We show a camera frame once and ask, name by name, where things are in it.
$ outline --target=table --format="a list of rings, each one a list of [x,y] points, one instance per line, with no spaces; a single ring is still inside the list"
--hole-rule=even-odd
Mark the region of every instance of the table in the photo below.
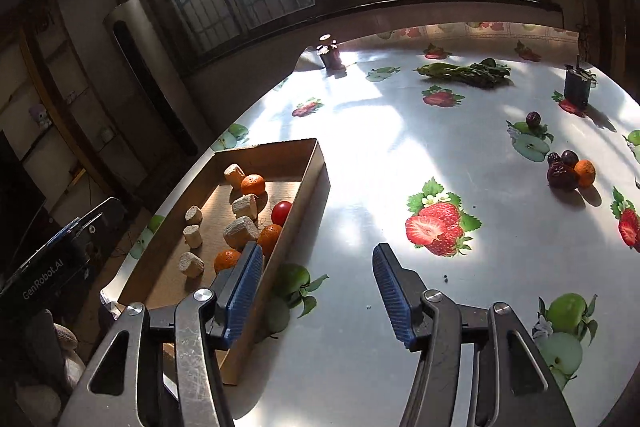
[[[544,26],[421,26],[346,42],[340,49],[344,72],[331,74],[303,55],[294,73],[239,118],[231,129],[234,140],[212,146],[316,137],[327,169],[289,260],[306,266],[312,279],[329,278],[314,293],[316,308],[301,318],[302,307],[295,309],[277,339],[255,346],[242,383],[226,390],[236,425],[399,423],[418,354],[396,340],[372,274],[372,249],[382,242],[429,288],[476,307],[505,301],[540,337],[550,331],[545,333],[544,321],[539,324],[539,298],[547,318],[552,315],[561,329],[573,320],[566,310],[571,298],[556,299],[575,293],[588,305],[597,295],[594,309],[580,309],[575,319],[597,322],[593,342],[592,324],[579,326],[581,343],[563,337],[547,348],[562,358],[561,368],[577,367],[563,391],[576,424],[598,425],[640,359],[640,328],[634,326],[640,253],[625,245],[610,208],[614,186],[622,205],[640,204],[634,180],[640,166],[625,139],[640,127],[638,104],[593,68],[591,108],[587,115],[573,114],[561,93],[563,65],[575,63],[577,35]],[[487,57],[511,68],[511,85],[482,90],[438,84],[415,71],[437,60],[469,65]],[[512,141],[518,135],[508,132],[507,121],[524,121],[532,110],[553,135],[553,142],[543,137],[551,151],[571,149],[593,161],[597,176],[591,189],[551,191],[544,154],[538,162],[535,153],[525,151],[527,158],[516,150]],[[180,193],[210,154],[174,192]],[[468,215],[468,248],[451,257],[450,245],[431,247],[445,255],[415,248],[405,230],[420,204],[431,202],[427,196],[433,200],[438,194]],[[103,301],[117,297],[134,263],[129,255],[102,291]],[[586,317],[583,311],[593,313]],[[471,359],[472,347],[463,346],[455,426],[466,425]]]

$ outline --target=tangerine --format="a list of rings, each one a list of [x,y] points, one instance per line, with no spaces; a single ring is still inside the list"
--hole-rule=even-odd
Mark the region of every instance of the tangerine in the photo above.
[[[233,268],[238,264],[240,259],[240,252],[238,250],[223,250],[216,256],[216,260],[213,261],[213,269],[216,271],[216,275],[228,268]]]
[[[596,168],[589,160],[580,160],[575,164],[574,171],[580,178],[578,179],[578,185],[580,187],[591,187],[596,179]]]
[[[240,191],[245,196],[247,194],[260,196],[264,192],[264,188],[264,178],[260,174],[249,174],[240,184]]]
[[[280,232],[282,232],[280,225],[269,225],[268,227],[264,227],[264,230],[260,232],[258,245],[262,247],[262,254],[267,261],[271,257],[273,249],[276,247]]]

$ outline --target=cardboard box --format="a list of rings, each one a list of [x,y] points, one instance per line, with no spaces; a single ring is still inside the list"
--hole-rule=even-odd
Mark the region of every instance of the cardboard box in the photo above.
[[[260,198],[257,225],[261,230],[271,224],[271,209],[279,201],[291,201],[289,216],[282,233],[264,266],[252,309],[242,335],[231,350],[216,352],[224,383],[238,383],[242,367],[254,345],[255,333],[262,320],[271,287],[280,263],[304,218],[305,209],[324,166],[324,156],[317,139],[268,143],[255,147],[216,152],[184,190],[136,264],[120,295],[119,302],[128,305],[143,302],[149,309],[177,304],[193,291],[208,287],[216,274],[213,261],[219,251],[229,247],[222,231],[235,217],[231,203],[242,194],[226,183],[225,169],[237,163],[245,174],[260,174],[266,181],[268,200]],[[181,254],[189,250],[182,230],[184,213],[196,204],[202,209],[200,226],[203,244],[193,249],[205,264],[202,277],[187,279],[178,270]],[[172,357],[172,345],[166,345],[165,358]]]

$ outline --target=screw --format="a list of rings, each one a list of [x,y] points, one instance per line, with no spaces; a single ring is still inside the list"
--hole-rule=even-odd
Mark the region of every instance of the screw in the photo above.
[[[511,312],[511,306],[504,302],[496,302],[494,304],[494,311],[498,315],[506,315],[507,313]]]
[[[129,313],[129,315],[138,315],[143,309],[145,309],[145,307],[142,304],[134,302],[127,306],[127,313]]]
[[[208,301],[212,295],[213,293],[211,293],[209,288],[200,288],[195,291],[193,298],[196,299],[196,301]]]
[[[426,290],[422,293],[422,297],[429,302],[442,301],[442,292],[440,290]]]

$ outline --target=tomato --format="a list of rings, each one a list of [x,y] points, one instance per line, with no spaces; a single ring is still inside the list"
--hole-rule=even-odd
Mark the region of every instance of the tomato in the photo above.
[[[289,216],[289,211],[291,210],[291,203],[289,201],[281,201],[276,204],[271,211],[271,222],[274,225],[284,226],[284,222]]]

